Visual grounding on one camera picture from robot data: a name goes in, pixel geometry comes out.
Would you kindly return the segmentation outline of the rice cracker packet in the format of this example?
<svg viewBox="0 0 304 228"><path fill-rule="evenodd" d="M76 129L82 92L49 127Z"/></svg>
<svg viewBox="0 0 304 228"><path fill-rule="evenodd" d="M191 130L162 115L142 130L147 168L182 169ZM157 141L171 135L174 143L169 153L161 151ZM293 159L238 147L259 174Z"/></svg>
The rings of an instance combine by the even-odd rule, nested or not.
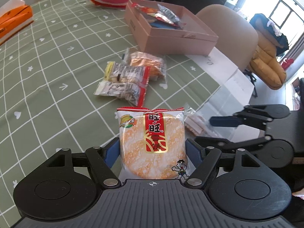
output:
<svg viewBox="0 0 304 228"><path fill-rule="evenodd" d="M189 177L184 108L117 109L120 156L125 171L139 179Z"/></svg>

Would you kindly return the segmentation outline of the blue white snack pack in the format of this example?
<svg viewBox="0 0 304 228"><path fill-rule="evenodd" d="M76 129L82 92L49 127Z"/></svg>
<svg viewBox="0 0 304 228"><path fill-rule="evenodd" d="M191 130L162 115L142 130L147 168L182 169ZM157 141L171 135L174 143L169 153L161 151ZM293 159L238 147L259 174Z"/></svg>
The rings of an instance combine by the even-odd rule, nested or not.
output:
<svg viewBox="0 0 304 228"><path fill-rule="evenodd" d="M151 22L151 23L149 23L149 24L150 24L150 26L153 27L153 28L160 28L160 29L177 29L176 26L167 24L167 23L162 22L162 21L154 21L154 22Z"/></svg>

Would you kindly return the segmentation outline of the red snack bag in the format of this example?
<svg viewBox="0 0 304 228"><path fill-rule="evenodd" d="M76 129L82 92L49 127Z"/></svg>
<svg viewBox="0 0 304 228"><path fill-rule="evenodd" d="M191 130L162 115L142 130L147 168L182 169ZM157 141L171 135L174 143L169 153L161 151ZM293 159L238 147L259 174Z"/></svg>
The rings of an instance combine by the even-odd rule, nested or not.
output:
<svg viewBox="0 0 304 228"><path fill-rule="evenodd" d="M162 22L165 22L167 24L176 26L177 30L183 30L185 25L186 25L186 23L184 23L181 20L181 18L180 18L180 21L181 21L180 26L174 24L172 21L170 21L167 17L165 17L159 11L159 7L158 8L151 8L151 7L142 6L138 3L132 4L132 7L135 8L137 11L139 11L139 13L142 14L146 18L148 23L151 23L151 22L154 22L154 21L162 21Z"/></svg>

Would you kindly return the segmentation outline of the clear Peppa Pig candy bag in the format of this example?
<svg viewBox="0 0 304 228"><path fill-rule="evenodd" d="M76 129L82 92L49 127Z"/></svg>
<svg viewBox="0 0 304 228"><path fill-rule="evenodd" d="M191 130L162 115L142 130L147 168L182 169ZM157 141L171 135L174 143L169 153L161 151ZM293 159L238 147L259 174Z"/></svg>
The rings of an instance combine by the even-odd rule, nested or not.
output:
<svg viewBox="0 0 304 228"><path fill-rule="evenodd" d="M173 12L171 11L169 8L158 4L159 7L159 11L165 16L167 17L170 21L172 21L174 24L180 26L181 21L180 18Z"/></svg>

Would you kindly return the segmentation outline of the white paper sheet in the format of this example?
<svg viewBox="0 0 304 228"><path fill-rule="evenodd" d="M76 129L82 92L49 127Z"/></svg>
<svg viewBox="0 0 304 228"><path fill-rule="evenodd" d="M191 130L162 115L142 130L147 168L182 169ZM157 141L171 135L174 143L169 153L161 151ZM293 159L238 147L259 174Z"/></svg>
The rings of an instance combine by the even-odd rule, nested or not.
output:
<svg viewBox="0 0 304 228"><path fill-rule="evenodd" d="M215 93L200 109L206 118L232 115L249 104L253 84L217 48L214 47L208 56L188 57L219 84Z"/></svg>

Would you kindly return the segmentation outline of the beige chair near box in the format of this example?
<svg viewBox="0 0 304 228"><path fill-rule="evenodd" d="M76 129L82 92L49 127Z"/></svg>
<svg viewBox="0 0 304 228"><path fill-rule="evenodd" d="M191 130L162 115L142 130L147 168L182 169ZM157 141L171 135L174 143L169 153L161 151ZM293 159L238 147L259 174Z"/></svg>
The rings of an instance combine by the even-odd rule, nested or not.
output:
<svg viewBox="0 0 304 228"><path fill-rule="evenodd" d="M216 48L243 72L258 46L258 34L253 26L232 9L219 4L206 6L196 16L218 36Z"/></svg>

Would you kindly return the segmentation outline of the dark backpack on chair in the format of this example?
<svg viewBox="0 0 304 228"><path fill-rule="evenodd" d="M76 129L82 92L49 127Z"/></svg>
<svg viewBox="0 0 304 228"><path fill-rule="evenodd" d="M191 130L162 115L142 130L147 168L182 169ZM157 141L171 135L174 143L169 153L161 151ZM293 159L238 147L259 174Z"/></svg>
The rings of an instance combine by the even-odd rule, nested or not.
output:
<svg viewBox="0 0 304 228"><path fill-rule="evenodd" d="M276 47L276 56L281 56L289 49L287 37L277 28L276 24L264 14L255 14L249 23Z"/></svg>

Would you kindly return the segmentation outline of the brown bread packet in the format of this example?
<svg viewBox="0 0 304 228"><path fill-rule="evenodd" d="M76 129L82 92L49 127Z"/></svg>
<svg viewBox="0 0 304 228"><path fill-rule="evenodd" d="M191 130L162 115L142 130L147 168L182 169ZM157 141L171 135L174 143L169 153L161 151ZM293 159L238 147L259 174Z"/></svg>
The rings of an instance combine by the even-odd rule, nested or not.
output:
<svg viewBox="0 0 304 228"><path fill-rule="evenodd" d="M146 52L137 51L135 48L127 48L122 58L124 63L133 67L150 67L149 79L160 81L167 85L167 65L165 56L152 55Z"/></svg>

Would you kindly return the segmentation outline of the green checked tablecloth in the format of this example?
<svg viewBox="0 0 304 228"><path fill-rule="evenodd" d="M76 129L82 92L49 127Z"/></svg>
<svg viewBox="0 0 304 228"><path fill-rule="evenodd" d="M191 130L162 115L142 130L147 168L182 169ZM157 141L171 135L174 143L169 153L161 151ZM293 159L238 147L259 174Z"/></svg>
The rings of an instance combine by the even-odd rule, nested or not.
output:
<svg viewBox="0 0 304 228"><path fill-rule="evenodd" d="M1 227L20 215L17 184L61 148L83 152L118 135L117 108L96 96L111 61L136 49L124 11L88 0L44 0L33 23L1 46Z"/></svg>

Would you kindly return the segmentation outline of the striped cracker packet lower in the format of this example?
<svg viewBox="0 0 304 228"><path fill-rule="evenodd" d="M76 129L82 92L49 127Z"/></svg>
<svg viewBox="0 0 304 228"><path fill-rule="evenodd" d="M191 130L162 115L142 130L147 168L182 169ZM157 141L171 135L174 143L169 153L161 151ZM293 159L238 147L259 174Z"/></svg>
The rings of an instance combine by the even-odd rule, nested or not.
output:
<svg viewBox="0 0 304 228"><path fill-rule="evenodd" d="M137 107L144 104L146 87L132 82L101 81L94 95L125 99Z"/></svg>

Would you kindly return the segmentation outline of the striped cracker packet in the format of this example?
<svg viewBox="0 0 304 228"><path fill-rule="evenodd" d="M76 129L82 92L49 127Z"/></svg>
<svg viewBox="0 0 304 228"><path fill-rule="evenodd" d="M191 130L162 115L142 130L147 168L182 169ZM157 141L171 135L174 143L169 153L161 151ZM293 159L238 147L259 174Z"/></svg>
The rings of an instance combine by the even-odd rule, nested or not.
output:
<svg viewBox="0 0 304 228"><path fill-rule="evenodd" d="M108 62L104 80L115 83L135 83L146 87L149 82L149 66L131 66L125 63Z"/></svg>
<svg viewBox="0 0 304 228"><path fill-rule="evenodd" d="M144 104L146 87L132 82L101 81L94 95L125 99L137 107Z"/></svg>

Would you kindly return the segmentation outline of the striped cracker packet upper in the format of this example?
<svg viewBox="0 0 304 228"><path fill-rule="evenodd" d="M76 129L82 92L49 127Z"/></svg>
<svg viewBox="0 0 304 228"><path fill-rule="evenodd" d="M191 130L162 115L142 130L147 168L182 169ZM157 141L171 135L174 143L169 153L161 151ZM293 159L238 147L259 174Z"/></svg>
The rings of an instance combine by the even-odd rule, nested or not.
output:
<svg viewBox="0 0 304 228"><path fill-rule="evenodd" d="M108 62L104 80L115 83L135 83L146 87L149 82L149 66L131 66L125 63Z"/></svg>

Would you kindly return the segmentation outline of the pink cardboard box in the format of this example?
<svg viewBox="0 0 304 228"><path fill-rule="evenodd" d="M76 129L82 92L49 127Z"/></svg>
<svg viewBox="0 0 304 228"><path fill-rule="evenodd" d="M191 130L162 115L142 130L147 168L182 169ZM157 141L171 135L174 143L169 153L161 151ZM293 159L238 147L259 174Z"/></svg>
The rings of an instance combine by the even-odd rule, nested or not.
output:
<svg viewBox="0 0 304 228"><path fill-rule="evenodd" d="M158 4L173 11L184 23L183 29L155 28L149 24L148 15L134 7L139 4L156 8ZM125 21L139 49L159 55L208 55L216 46L218 36L196 15L183 6L158 3L149 0L129 0L125 10Z"/></svg>

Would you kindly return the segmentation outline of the orange tissue box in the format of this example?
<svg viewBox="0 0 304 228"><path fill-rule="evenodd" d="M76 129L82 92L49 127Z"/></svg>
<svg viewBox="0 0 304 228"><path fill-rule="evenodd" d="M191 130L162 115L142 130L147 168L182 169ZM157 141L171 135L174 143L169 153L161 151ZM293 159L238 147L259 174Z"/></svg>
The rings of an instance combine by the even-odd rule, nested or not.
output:
<svg viewBox="0 0 304 228"><path fill-rule="evenodd" d="M24 0L9 0L1 6L0 45L33 22L33 11Z"/></svg>

